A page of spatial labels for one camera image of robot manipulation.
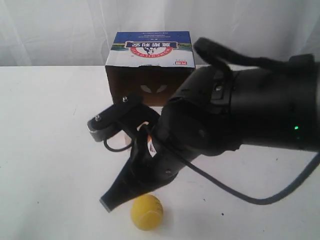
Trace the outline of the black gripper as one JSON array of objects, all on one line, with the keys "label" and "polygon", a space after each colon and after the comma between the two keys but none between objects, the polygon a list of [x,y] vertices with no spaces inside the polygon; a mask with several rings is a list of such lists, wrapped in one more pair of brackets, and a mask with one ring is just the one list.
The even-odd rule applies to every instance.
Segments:
[{"label": "black gripper", "polygon": [[170,184],[188,162],[199,156],[161,127],[142,127],[129,134],[130,157],[99,199],[108,213],[139,196]]}]

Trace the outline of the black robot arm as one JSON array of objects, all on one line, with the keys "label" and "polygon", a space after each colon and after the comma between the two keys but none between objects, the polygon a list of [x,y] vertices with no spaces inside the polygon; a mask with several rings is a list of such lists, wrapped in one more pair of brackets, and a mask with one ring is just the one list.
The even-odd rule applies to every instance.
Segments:
[{"label": "black robot arm", "polygon": [[157,113],[136,95],[107,108],[101,121],[106,143],[120,131],[131,138],[129,159],[100,198],[111,212],[123,203],[171,183],[188,167],[227,193],[254,205],[270,205],[294,192],[317,168],[316,155],[280,192],[254,198],[201,170],[193,161],[236,151],[242,145],[320,151],[320,65],[297,55],[281,67],[252,65],[195,70]]}]

